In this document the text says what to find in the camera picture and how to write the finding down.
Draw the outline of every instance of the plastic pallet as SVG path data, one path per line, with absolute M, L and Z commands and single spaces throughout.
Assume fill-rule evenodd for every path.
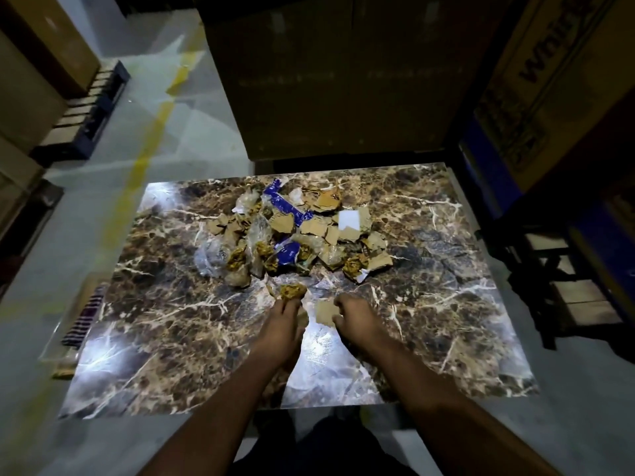
M 102 65 L 88 96 L 67 101 L 68 110 L 31 152 L 31 158 L 43 167 L 60 160 L 90 159 L 129 79 L 120 61 Z

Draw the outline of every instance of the gray floor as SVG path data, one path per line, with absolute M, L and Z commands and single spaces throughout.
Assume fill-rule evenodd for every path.
M 133 78 L 92 159 L 49 171 L 65 195 L 0 306 L 0 474 L 131 475 L 186 416 L 57 421 L 68 383 L 37 358 L 87 274 L 114 267 L 145 183 L 243 176 L 253 165 L 195 12 L 126 20 L 112 0 L 59 1 L 93 50 L 121 58 Z M 173 86 L 179 71 L 187 79 Z M 489 262 L 542 393 L 483 406 L 564 474 L 632 473 L 635 368 L 601 341 L 544 350 L 504 266 Z M 364 411 L 386 451 L 439 474 L 393 407 Z M 293 416 L 303 433 L 324 411 Z

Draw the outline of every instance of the marble surface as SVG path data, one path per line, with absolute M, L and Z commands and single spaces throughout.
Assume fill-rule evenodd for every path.
M 337 184 L 344 208 L 369 205 L 392 268 L 361 285 L 318 262 L 301 281 L 310 323 L 293 372 L 281 371 L 263 408 L 377 404 L 396 400 L 384 377 L 356 359 L 337 331 L 316 324 L 314 302 L 340 291 L 366 297 L 390 334 L 473 397 L 537 392 L 488 267 L 443 164 L 285 175 L 282 193 Z M 205 222 L 231 213 L 248 187 L 274 176 L 154 183 L 115 267 L 62 417 L 182 413 L 202 404 L 248 355 L 273 303 L 265 282 L 236 290 L 201 276 L 194 253 Z

